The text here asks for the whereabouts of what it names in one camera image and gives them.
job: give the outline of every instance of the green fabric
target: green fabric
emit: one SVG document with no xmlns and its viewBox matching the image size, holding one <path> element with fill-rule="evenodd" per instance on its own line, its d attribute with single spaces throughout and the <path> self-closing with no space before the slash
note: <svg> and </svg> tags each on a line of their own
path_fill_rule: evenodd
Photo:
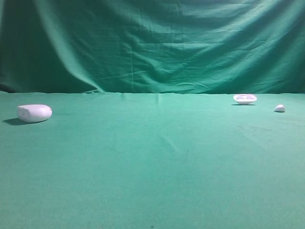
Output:
<svg viewBox="0 0 305 229">
<path fill-rule="evenodd" d="M 0 94 L 0 228 L 303 229 L 304 101 Z M 33 103 L 53 116 L 15 119 Z"/>
<path fill-rule="evenodd" d="M 304 0 L 2 0 L 0 89 L 299 93 Z"/>
</svg>

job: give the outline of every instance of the white foam block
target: white foam block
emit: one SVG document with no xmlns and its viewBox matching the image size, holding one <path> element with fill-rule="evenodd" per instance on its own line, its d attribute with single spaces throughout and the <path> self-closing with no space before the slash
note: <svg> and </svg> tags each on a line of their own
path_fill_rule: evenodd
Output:
<svg viewBox="0 0 305 229">
<path fill-rule="evenodd" d="M 274 111 L 275 112 L 285 112 L 286 108 L 284 107 L 284 105 L 280 104 L 280 105 L 275 107 Z"/>
<path fill-rule="evenodd" d="M 37 123 L 49 119 L 52 116 L 52 109 L 47 105 L 30 104 L 17 107 L 17 116 L 27 123 Z"/>
</svg>

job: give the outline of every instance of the table surface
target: table surface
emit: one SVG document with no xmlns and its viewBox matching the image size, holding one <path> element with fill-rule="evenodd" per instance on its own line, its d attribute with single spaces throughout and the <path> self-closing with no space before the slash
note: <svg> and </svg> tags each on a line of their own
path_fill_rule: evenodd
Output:
<svg viewBox="0 0 305 229">
<path fill-rule="evenodd" d="M 0 93 L 1 229 L 303 229 L 305 94 L 257 97 Z"/>
</svg>

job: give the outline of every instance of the white object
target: white object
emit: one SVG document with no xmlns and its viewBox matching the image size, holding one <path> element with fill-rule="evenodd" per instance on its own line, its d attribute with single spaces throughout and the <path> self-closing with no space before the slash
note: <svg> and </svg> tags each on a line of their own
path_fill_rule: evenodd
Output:
<svg viewBox="0 0 305 229">
<path fill-rule="evenodd" d="M 47 105 L 30 104 L 17 107 L 17 116 L 27 123 L 37 123 L 49 119 L 52 116 L 52 109 Z"/>
<path fill-rule="evenodd" d="M 275 112 L 285 112 L 286 108 L 284 107 L 284 105 L 280 104 L 280 105 L 275 107 L 274 111 Z"/>
<path fill-rule="evenodd" d="M 255 102 L 257 97 L 254 94 L 236 94 L 233 99 L 239 104 L 246 105 Z"/>
</svg>

